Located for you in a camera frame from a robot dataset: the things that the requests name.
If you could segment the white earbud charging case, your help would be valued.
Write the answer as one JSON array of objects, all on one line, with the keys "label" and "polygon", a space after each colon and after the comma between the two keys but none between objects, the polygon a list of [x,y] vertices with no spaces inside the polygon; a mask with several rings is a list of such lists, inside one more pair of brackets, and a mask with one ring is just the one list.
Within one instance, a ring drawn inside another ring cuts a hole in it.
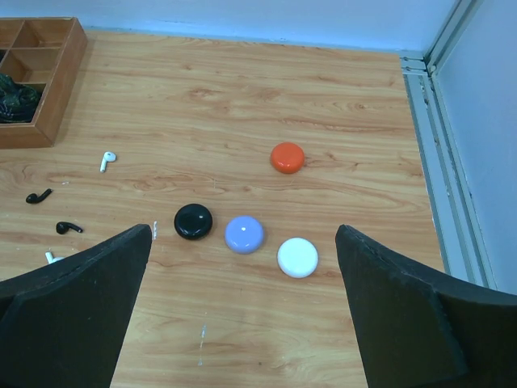
[{"label": "white earbud charging case", "polygon": [[305,238],[289,238],[280,245],[277,262],[286,275],[297,279],[305,278],[317,268],[317,249]]}]

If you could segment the aluminium corner frame post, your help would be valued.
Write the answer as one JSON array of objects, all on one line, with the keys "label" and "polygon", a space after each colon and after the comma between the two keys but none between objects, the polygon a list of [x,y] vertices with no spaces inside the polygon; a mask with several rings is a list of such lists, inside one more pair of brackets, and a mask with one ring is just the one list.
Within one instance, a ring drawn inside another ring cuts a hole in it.
[{"label": "aluminium corner frame post", "polygon": [[479,1],[456,2],[431,48],[403,53],[400,61],[445,272],[496,289],[439,85],[440,71],[480,6]]}]

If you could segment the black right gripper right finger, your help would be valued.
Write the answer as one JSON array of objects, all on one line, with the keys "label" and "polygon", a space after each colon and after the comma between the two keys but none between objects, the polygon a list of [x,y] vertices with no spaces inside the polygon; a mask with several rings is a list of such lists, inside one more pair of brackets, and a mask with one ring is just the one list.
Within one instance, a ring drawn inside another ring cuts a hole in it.
[{"label": "black right gripper right finger", "polygon": [[456,279],[351,226],[335,235],[370,387],[513,387],[516,298]]}]

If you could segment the black earbud charging case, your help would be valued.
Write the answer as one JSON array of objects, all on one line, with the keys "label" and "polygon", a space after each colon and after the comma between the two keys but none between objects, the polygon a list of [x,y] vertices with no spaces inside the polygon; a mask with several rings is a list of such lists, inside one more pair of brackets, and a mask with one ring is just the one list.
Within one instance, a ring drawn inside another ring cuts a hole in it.
[{"label": "black earbud charging case", "polygon": [[174,216],[177,234],[187,240],[198,240],[207,236],[212,229],[213,218],[207,207],[192,203],[184,205]]}]

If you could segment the lilac earbud charging case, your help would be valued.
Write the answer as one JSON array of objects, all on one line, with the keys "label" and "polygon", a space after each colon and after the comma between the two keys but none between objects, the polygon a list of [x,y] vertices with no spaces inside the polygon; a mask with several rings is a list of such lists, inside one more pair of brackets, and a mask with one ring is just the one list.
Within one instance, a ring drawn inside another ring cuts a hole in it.
[{"label": "lilac earbud charging case", "polygon": [[225,243],[238,254],[257,251],[264,240],[263,225],[254,217],[243,215],[233,218],[225,227]]}]

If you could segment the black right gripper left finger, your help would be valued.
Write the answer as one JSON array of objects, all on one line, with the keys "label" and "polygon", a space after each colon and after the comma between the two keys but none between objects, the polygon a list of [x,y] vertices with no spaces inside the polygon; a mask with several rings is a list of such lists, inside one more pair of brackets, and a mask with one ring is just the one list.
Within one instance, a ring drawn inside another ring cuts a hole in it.
[{"label": "black right gripper left finger", "polygon": [[109,387],[152,246],[137,224],[1,283],[3,387]]}]

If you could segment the black earbud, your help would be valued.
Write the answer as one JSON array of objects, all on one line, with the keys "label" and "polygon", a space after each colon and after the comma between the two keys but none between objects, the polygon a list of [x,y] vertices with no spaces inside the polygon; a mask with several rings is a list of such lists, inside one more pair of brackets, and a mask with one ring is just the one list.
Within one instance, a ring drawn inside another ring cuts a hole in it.
[{"label": "black earbud", "polygon": [[56,232],[58,234],[66,234],[70,230],[76,231],[78,233],[82,233],[83,232],[83,228],[82,227],[77,226],[77,225],[75,225],[74,223],[71,223],[71,222],[59,221],[56,224]]},{"label": "black earbud", "polygon": [[36,204],[39,204],[40,202],[42,202],[43,200],[45,200],[51,193],[53,192],[53,190],[51,188],[47,188],[43,193],[41,194],[37,194],[37,193],[30,193],[27,197],[26,197],[26,202],[30,205],[36,205]]}]

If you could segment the wooden compartment tray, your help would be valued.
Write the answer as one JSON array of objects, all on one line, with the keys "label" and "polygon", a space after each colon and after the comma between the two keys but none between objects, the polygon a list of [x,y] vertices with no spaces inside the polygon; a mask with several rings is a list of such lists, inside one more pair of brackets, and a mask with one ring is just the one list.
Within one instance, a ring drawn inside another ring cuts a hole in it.
[{"label": "wooden compartment tray", "polygon": [[1,74],[33,90],[37,102],[22,120],[1,120],[3,149],[53,146],[86,45],[76,17],[1,19]]}]

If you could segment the dark rolled necktie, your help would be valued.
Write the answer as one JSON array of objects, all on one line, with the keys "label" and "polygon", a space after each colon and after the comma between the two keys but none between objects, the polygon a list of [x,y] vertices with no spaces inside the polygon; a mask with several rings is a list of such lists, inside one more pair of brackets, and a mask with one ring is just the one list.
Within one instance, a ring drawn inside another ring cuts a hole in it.
[{"label": "dark rolled necktie", "polygon": [[1,123],[30,123],[36,112],[41,93],[31,86],[16,83],[7,74],[1,74]]}]

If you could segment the orange earbud charging case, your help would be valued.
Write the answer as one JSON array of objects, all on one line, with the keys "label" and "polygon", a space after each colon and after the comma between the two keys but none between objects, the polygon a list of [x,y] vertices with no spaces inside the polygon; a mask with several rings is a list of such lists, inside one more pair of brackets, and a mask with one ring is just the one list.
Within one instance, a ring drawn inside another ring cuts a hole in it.
[{"label": "orange earbud charging case", "polygon": [[292,142],[276,145],[270,155],[271,165],[284,174],[294,174],[305,164],[305,153],[300,146]]}]

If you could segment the white earbud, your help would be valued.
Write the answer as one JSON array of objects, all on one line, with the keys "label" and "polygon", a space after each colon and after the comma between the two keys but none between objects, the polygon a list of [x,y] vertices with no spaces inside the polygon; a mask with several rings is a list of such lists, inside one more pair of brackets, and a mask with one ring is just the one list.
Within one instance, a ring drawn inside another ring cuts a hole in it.
[{"label": "white earbud", "polygon": [[53,264],[53,263],[56,263],[56,262],[58,262],[60,260],[63,260],[62,256],[54,256],[51,251],[47,251],[45,253],[45,258],[46,258],[48,264]]},{"label": "white earbud", "polygon": [[116,160],[116,154],[111,151],[106,151],[103,154],[102,161],[100,163],[99,171],[104,173],[107,169],[107,164]]}]

